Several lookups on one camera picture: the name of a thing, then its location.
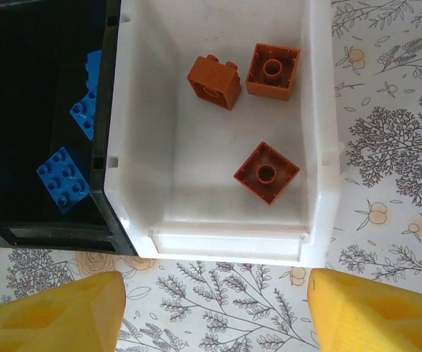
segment black plastic bin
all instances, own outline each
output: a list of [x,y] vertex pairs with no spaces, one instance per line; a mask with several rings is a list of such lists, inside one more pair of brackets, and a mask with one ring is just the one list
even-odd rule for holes
[[[136,254],[103,192],[120,0],[0,0],[0,246]],[[94,141],[69,110],[102,49]],[[66,214],[36,173],[66,147],[90,197]]]

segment white plastic bin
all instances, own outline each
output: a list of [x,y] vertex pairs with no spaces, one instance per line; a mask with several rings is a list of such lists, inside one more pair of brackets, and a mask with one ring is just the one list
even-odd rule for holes
[[[142,257],[323,266],[340,194],[330,0],[123,0],[105,192]],[[249,95],[256,43],[300,48],[289,102]],[[238,66],[232,111],[197,56]],[[261,141],[300,167],[271,206],[234,173]]]

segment botanical pattern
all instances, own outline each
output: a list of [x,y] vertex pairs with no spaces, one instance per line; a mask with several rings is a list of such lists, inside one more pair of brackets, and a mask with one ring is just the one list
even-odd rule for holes
[[[326,266],[422,293],[422,0],[332,3],[343,181]],[[319,350],[309,268],[0,249],[0,304],[111,270],[117,352]]]

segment blue lego brick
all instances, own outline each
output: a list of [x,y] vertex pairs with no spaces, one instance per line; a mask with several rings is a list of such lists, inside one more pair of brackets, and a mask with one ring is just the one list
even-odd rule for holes
[[89,184],[64,147],[40,166],[37,174],[63,214],[89,195]]
[[97,89],[91,89],[79,103],[73,105],[71,116],[81,127],[89,141],[94,139],[95,103],[97,102]]
[[97,50],[87,54],[87,89],[97,88],[99,84],[99,71],[100,71],[100,57],[102,56],[102,51]]

